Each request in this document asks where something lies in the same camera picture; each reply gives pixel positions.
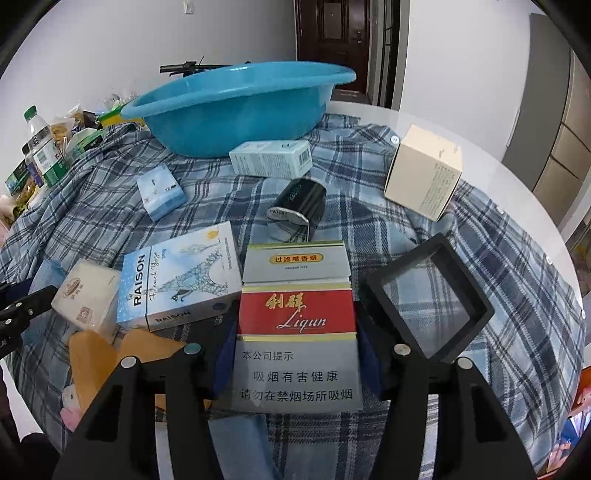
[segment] red cigarette pack label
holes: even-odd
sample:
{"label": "red cigarette pack label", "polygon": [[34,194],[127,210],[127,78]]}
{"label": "red cigarette pack label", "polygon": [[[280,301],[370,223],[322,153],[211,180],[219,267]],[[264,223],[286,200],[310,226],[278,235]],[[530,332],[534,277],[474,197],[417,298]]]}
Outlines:
{"label": "red cigarette pack label", "polygon": [[351,290],[242,293],[240,335],[315,335],[355,332]]}

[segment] green label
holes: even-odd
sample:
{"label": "green label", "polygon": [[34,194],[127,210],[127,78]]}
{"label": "green label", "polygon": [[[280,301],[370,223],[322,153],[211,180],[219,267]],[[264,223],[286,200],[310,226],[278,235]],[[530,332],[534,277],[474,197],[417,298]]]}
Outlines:
{"label": "green label", "polygon": [[60,181],[68,172],[68,167],[64,162],[64,159],[59,159],[53,166],[43,174],[45,182],[53,187],[58,181]]}

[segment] wooden door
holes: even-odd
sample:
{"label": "wooden door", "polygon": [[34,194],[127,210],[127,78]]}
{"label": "wooden door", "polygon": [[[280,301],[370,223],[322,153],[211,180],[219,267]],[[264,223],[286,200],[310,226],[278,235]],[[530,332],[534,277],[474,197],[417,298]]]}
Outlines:
{"label": "wooden door", "polygon": [[369,0],[295,0],[298,60],[353,69],[357,80],[338,86],[367,93]]}

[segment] cardboard box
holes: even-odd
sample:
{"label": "cardboard box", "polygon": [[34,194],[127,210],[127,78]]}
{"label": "cardboard box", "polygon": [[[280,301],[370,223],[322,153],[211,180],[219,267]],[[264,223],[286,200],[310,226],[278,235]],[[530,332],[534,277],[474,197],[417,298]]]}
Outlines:
{"label": "cardboard box", "polygon": [[244,273],[231,408],[360,410],[351,271],[343,242],[249,245]]}
{"label": "cardboard box", "polygon": [[230,222],[127,254],[117,323],[150,331],[225,313],[242,279]]}
{"label": "cardboard box", "polygon": [[229,155],[237,175],[299,179],[312,168],[307,140],[245,142]]}
{"label": "cardboard box", "polygon": [[390,166],[384,196],[431,220],[439,220],[463,168],[459,146],[411,125]]}

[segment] tissue box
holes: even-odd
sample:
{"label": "tissue box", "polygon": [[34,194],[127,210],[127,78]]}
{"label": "tissue box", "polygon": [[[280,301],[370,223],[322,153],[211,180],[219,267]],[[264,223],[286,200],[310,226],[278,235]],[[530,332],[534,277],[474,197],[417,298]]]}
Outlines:
{"label": "tissue box", "polygon": [[121,272],[78,260],[51,302],[52,308],[80,330],[93,330],[111,343],[116,333],[117,292]]}
{"label": "tissue box", "polygon": [[166,165],[159,165],[137,178],[144,208],[153,222],[187,201],[183,189]]}
{"label": "tissue box", "polygon": [[298,179],[312,168],[307,140],[245,142],[229,155],[237,175]]}
{"label": "tissue box", "polygon": [[463,171],[459,146],[411,125],[392,161],[384,196],[438,220]]}

